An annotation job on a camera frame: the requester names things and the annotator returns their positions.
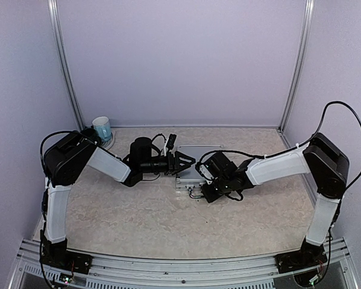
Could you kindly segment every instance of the metal plate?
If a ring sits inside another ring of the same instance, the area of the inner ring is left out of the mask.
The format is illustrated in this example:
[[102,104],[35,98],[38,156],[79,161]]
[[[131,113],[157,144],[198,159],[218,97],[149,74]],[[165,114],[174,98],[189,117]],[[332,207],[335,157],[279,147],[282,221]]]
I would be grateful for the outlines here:
[[[196,162],[199,161],[206,152],[218,149],[223,149],[223,146],[190,144],[177,147],[177,151],[193,157],[196,159]],[[205,179],[195,170],[194,164],[189,169],[176,174],[176,191],[189,191],[190,188],[192,188],[193,191],[200,191],[200,185],[205,183]]]

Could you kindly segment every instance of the white wall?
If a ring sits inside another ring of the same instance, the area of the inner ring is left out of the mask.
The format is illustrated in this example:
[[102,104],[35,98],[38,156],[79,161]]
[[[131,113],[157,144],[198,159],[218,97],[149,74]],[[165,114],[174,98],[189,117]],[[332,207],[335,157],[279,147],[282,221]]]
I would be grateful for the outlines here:
[[40,142],[73,128],[48,2],[0,1],[0,288],[40,217]]
[[[286,129],[291,143],[316,129],[328,101],[349,103],[361,118],[361,0],[315,4],[312,30]],[[351,113],[331,107],[322,130],[349,157],[352,180],[361,168],[361,132]],[[361,280],[361,178],[346,193],[335,233],[345,237]]]
[[58,10],[87,124],[278,126],[305,0],[66,0]]

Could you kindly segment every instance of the table surface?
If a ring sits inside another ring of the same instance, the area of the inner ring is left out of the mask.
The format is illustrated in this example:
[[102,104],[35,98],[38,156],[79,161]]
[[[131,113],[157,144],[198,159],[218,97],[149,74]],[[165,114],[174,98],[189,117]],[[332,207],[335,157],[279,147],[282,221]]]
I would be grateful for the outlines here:
[[[122,158],[137,137],[158,133],[178,135],[176,146],[223,145],[260,155],[284,149],[274,129],[118,128],[113,133],[116,141],[110,151]],[[157,138],[155,144],[161,147],[163,140]],[[244,160],[241,155],[227,155],[237,165]],[[208,204],[176,191],[173,176],[128,188],[86,167],[69,196],[68,246],[164,259],[249,256],[300,247],[313,215],[300,176],[267,182],[243,195],[241,202],[222,197]]]

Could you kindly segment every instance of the blue mug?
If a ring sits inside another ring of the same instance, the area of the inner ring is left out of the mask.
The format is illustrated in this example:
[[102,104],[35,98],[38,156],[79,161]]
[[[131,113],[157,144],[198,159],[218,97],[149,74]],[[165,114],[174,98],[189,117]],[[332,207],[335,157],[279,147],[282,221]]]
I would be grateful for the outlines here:
[[112,131],[110,130],[109,118],[100,116],[93,120],[93,128],[96,130],[98,136],[102,141],[109,141],[112,138]]

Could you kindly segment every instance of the black wire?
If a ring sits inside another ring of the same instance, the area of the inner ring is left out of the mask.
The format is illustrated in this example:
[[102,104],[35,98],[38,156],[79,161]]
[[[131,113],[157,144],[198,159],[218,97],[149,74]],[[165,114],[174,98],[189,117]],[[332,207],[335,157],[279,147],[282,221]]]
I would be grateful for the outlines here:
[[154,142],[154,140],[157,138],[157,137],[163,137],[163,139],[164,139],[164,142],[166,142],[167,141],[167,139],[166,139],[166,137],[164,136],[164,134],[157,134],[157,135],[155,135],[154,136],[154,138],[152,139],[152,143]]
[[45,230],[46,230],[46,217],[45,217],[45,214],[43,214],[43,219],[44,219],[43,229],[42,229],[41,236],[40,236],[41,237],[40,238],[40,265],[41,265],[41,272],[42,272],[42,276],[43,276],[47,286],[50,289],[54,289],[53,285],[50,283],[48,278],[46,278],[45,270],[43,269],[43,264],[42,264],[42,244],[43,244],[43,240],[44,240],[44,233],[45,233]]
[[159,179],[159,177],[160,177],[160,173],[155,179],[142,179],[142,181],[143,182],[152,182],[152,181],[156,181],[157,179]]
[[44,162],[44,159],[43,159],[43,145],[45,144],[45,141],[47,141],[49,138],[55,136],[55,135],[58,135],[58,134],[70,134],[70,133],[73,133],[73,134],[76,134],[76,135],[79,135],[80,137],[90,141],[91,143],[93,143],[96,147],[102,149],[104,152],[106,152],[107,154],[115,157],[115,155],[109,151],[107,151],[106,149],[104,149],[102,146],[99,146],[98,144],[96,144],[93,140],[91,140],[90,138],[88,138],[86,135],[78,132],[78,131],[56,131],[56,132],[53,132],[52,134],[46,136],[42,142],[41,142],[41,145],[40,145],[40,158],[41,158],[41,165],[42,165],[42,169],[43,169],[43,172],[46,173],[46,170],[45,170],[45,162]]
[[328,257],[328,260],[327,260],[327,266],[326,266],[326,269],[325,269],[325,272],[324,274],[321,276],[320,280],[318,280],[317,283],[315,283],[314,285],[317,285],[319,284],[326,276],[328,270],[329,270],[329,266],[330,266],[330,258],[331,258],[331,232],[330,232],[330,229],[331,227],[329,228],[328,232],[329,232],[329,257]]
[[206,180],[208,181],[213,181],[213,179],[208,179],[201,171],[200,171],[200,166],[202,165],[202,161],[203,159],[210,155],[210,154],[213,154],[215,152],[230,152],[232,154],[239,154],[239,155],[244,155],[246,157],[249,157],[249,158],[263,158],[262,156],[260,155],[251,155],[251,154],[248,154],[246,152],[241,152],[241,151],[229,151],[229,150],[226,150],[226,149],[218,149],[218,150],[215,150],[215,151],[209,151],[209,152],[206,152],[204,155],[201,156],[201,158],[199,159],[199,161],[195,164],[195,168],[196,168],[196,171],[203,177],[205,178]]
[[[355,112],[355,110],[354,110],[350,105],[348,105],[347,103],[345,103],[345,102],[343,102],[343,101],[331,101],[331,102],[329,102],[329,103],[327,103],[327,104],[325,105],[324,110],[322,111],[322,116],[321,116],[321,119],[320,119],[320,121],[319,121],[319,124],[318,124],[318,127],[317,127],[316,131],[312,134],[312,136],[311,136],[310,138],[308,138],[308,139],[307,139],[306,141],[304,141],[303,143],[299,144],[299,145],[298,145],[299,148],[302,147],[302,146],[304,146],[304,145],[306,145],[308,142],[310,142],[310,141],[315,137],[315,135],[316,135],[316,134],[319,132],[319,130],[321,129],[321,126],[322,126],[322,124],[323,124],[323,122],[324,122],[325,115],[326,115],[326,112],[327,112],[328,107],[331,106],[331,105],[336,105],[336,104],[342,105],[342,106],[346,107],[347,109],[349,109],[349,110],[353,113],[353,115],[354,115],[354,117],[356,118],[356,120],[358,121],[359,126],[360,126],[360,129],[361,129],[361,120],[360,120],[360,117],[358,116],[358,114]],[[293,150],[296,149],[296,148],[297,148],[297,147],[292,147],[292,148],[286,149],[286,150],[284,150],[284,151],[277,152],[276,154],[267,155],[267,156],[265,156],[265,157],[260,156],[260,155],[251,155],[251,154],[247,154],[247,153],[245,153],[245,152],[240,152],[240,151],[223,151],[223,150],[221,150],[220,152],[234,152],[234,153],[237,153],[237,154],[245,155],[246,157],[250,157],[250,158],[261,158],[261,159],[262,159],[262,158],[272,158],[272,157],[276,157],[276,156],[281,155],[281,154],[284,154],[284,153],[286,153],[286,152],[293,151]],[[210,151],[210,152],[205,153],[205,154],[200,158],[200,160],[195,164],[195,167],[196,167],[196,170],[198,171],[198,173],[199,173],[203,178],[205,178],[205,179],[208,180],[208,181],[213,181],[213,180],[206,178],[206,176],[204,176],[204,174],[199,171],[199,167],[200,167],[200,165],[201,165],[202,159],[203,159],[205,156],[207,156],[207,155],[209,155],[209,154],[212,154],[212,153],[214,153],[214,152],[219,152],[219,151]],[[360,171],[359,174],[347,185],[345,191],[348,190],[360,177],[361,177],[361,171]]]

